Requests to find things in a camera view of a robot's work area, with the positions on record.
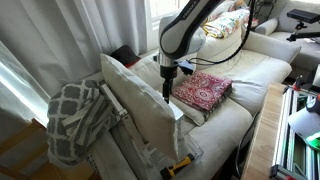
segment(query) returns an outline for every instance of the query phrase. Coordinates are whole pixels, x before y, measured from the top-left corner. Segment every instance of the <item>red patterned cushion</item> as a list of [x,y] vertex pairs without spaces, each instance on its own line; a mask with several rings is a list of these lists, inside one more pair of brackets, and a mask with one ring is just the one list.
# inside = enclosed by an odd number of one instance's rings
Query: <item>red patterned cushion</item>
[[202,112],[212,112],[231,94],[232,80],[196,71],[175,87],[172,95]]

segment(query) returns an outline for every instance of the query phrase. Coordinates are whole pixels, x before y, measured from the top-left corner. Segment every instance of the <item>yellow object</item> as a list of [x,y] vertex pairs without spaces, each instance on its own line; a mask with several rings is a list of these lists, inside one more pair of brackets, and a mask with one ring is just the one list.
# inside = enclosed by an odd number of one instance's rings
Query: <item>yellow object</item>
[[170,167],[166,167],[160,171],[160,174],[164,180],[169,180],[174,177],[182,168],[190,164],[194,160],[194,156],[189,153],[182,161]]

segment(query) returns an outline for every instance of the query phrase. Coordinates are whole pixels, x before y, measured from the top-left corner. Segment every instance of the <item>sofa armrest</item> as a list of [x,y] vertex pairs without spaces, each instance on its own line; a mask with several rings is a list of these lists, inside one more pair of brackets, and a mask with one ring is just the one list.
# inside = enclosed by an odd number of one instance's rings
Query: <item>sofa armrest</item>
[[280,41],[251,32],[243,49],[261,53],[291,63],[301,47],[290,42]]
[[278,18],[272,18],[255,28],[255,32],[269,36],[278,27]]

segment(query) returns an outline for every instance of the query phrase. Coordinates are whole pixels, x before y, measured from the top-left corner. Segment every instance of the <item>cable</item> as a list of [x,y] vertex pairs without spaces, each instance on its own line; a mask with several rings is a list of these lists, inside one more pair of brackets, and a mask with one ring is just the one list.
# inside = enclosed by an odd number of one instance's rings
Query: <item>cable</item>
[[[249,15],[249,21],[248,21],[248,26],[247,26],[247,31],[246,31],[246,34],[243,38],[243,41],[242,43],[240,44],[240,46],[238,47],[238,49],[231,55],[229,56],[228,58],[224,59],[224,60],[221,60],[221,61],[218,61],[218,62],[212,62],[210,60],[207,60],[207,59],[202,59],[202,58],[191,58],[189,60],[187,60],[190,64],[197,64],[197,65],[204,65],[204,66],[212,66],[212,65],[216,65],[216,64],[221,64],[221,63],[224,63],[226,61],[229,61],[230,59],[232,59],[234,56],[236,56],[240,50],[242,49],[242,47],[244,46],[244,44],[246,43],[247,39],[248,39],[248,36],[250,34],[250,29],[251,29],[251,25],[252,25],[252,20],[253,20],[253,14],[254,14],[254,6],[255,6],[255,0],[252,0],[252,3],[250,4],[250,15]],[[198,62],[192,62],[192,60],[201,60],[201,61],[204,61],[204,62],[207,62],[206,64],[204,63],[198,63]]]
[[247,129],[246,133],[244,134],[243,138],[241,139],[241,141],[240,141],[240,143],[239,143],[239,145],[238,145],[237,154],[236,154],[236,159],[235,159],[235,167],[236,167],[236,173],[237,173],[237,175],[238,175],[239,178],[241,177],[241,173],[240,173],[240,171],[239,171],[238,161],[239,161],[241,146],[242,146],[242,143],[243,143],[244,138],[248,135],[249,131],[251,130],[251,128],[252,128],[253,125],[255,124],[256,119],[257,119],[257,116],[258,116],[259,114],[260,114],[260,111],[257,112],[257,113],[254,115],[253,121],[252,121],[250,127]]

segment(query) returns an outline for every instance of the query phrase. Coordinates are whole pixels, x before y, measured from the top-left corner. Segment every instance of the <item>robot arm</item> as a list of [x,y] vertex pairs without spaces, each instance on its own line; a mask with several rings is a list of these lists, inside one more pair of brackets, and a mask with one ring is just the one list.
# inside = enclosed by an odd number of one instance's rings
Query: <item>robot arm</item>
[[158,61],[160,75],[165,79],[162,96],[167,103],[169,103],[173,78],[177,76],[178,65],[175,60],[186,54],[197,52],[202,47],[205,35],[199,26],[221,1],[190,0],[176,18],[167,17],[161,20]]
[[190,0],[181,13],[161,31],[160,47],[163,54],[176,60],[199,50],[203,45],[203,38],[200,37],[201,32],[195,36],[194,34],[221,1]]

